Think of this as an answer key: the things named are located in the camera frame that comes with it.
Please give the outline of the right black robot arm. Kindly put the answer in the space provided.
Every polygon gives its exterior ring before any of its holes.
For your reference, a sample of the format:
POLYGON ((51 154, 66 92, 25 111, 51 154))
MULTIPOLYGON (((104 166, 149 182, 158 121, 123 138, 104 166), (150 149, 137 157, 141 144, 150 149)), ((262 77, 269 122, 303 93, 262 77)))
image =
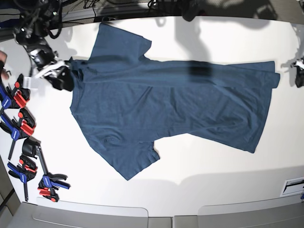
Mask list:
POLYGON ((15 0, 21 9, 19 26, 14 39, 23 46, 30 62, 29 76, 23 77, 26 89, 37 87, 38 79, 47 80, 57 90, 72 91, 74 81, 67 61, 60 60, 45 37, 59 37, 62 31, 62 9, 65 0, 15 0))

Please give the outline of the person hand at edge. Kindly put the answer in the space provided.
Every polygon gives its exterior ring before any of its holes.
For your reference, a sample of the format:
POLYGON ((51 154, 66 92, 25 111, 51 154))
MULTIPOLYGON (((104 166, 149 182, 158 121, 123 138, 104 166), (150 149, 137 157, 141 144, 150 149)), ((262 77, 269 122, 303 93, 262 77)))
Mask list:
POLYGON ((0 75, 1 78, 4 80, 8 80, 10 77, 9 74, 4 69, 6 60, 7 60, 7 54, 3 51, 0 51, 0 75))

